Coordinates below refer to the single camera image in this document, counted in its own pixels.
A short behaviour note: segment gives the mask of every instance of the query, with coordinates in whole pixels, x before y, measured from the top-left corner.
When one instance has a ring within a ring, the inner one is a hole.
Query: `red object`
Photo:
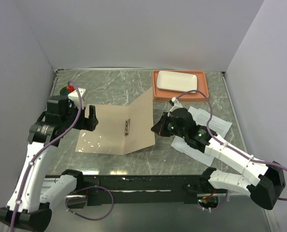
[[[67,86],[66,89],[71,93],[75,90],[74,86]]]

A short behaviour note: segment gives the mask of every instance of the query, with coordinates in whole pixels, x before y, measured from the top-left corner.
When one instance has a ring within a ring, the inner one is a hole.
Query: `gray tabletop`
[[[127,105],[151,87],[151,70],[61,70],[57,72],[52,93],[58,95],[69,80],[87,89],[85,104]],[[225,139],[243,149],[235,116],[223,77],[220,72],[206,73],[209,99],[215,116],[232,122]],[[183,106],[209,111],[207,103],[183,103]],[[162,112],[171,108],[168,102],[153,102],[154,122]],[[60,142],[48,175],[60,175],[66,169],[84,174],[202,174],[206,165],[171,147],[174,137],[156,136],[156,144],[130,154],[108,155],[75,152],[79,131],[71,130]],[[236,173],[232,168],[215,159],[212,167]]]

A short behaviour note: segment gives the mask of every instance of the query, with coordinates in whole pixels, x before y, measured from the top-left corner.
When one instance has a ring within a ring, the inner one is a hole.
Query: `white paper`
[[[196,109],[192,106],[188,111],[192,114],[193,119],[197,124],[206,126],[206,123],[210,117],[210,114],[207,111],[203,109]],[[224,138],[231,125],[231,122],[226,122],[218,117],[213,116],[211,122],[209,123],[209,128]],[[172,142],[172,147],[207,166],[210,166],[214,160],[214,157],[191,148],[186,144],[184,139],[177,136]]]

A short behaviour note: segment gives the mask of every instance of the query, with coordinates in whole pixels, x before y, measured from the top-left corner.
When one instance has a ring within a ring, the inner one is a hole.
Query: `open folder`
[[[99,124],[80,131],[77,152],[125,155],[155,144],[152,88],[127,106],[94,106]]]

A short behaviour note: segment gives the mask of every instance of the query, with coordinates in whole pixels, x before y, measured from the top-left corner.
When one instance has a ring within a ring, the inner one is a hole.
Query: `white rectangular plate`
[[[181,72],[159,71],[157,87],[178,92],[196,90],[197,76]]]

